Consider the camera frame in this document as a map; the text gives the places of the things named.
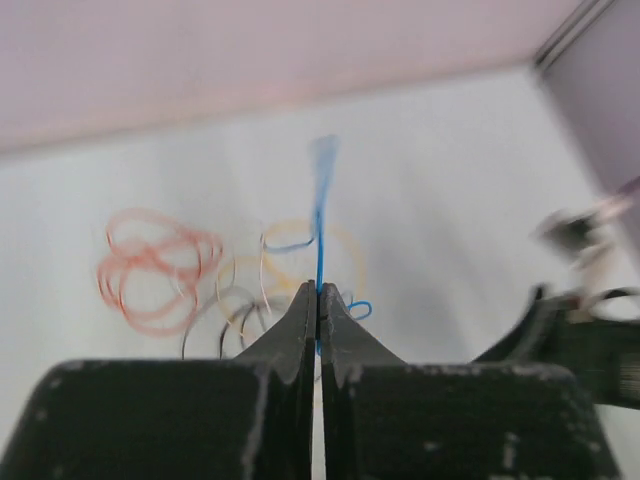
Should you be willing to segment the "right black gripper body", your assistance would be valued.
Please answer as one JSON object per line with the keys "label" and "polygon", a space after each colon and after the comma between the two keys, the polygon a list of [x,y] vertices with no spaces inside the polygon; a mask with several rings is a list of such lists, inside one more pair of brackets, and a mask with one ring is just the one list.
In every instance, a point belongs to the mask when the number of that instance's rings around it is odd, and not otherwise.
{"label": "right black gripper body", "polygon": [[477,362],[539,362],[568,369],[597,404],[639,406],[639,319],[600,313],[601,303],[639,299],[636,288],[605,290],[589,299],[553,295],[536,286],[521,320]]}

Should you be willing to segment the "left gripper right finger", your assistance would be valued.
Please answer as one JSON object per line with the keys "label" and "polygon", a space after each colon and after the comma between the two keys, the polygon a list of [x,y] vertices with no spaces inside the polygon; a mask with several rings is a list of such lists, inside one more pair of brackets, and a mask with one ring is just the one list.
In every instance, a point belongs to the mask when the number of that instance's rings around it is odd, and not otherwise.
{"label": "left gripper right finger", "polygon": [[571,372],[521,348],[500,360],[412,364],[319,299],[330,479],[618,479],[595,407]]}

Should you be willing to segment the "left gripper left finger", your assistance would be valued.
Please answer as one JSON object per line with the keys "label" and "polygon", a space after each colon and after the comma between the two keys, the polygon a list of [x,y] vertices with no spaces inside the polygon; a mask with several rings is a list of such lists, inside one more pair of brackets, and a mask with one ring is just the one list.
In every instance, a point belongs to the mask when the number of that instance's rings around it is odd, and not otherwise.
{"label": "left gripper left finger", "polygon": [[230,360],[74,360],[33,390],[5,479],[307,479],[317,294]]}

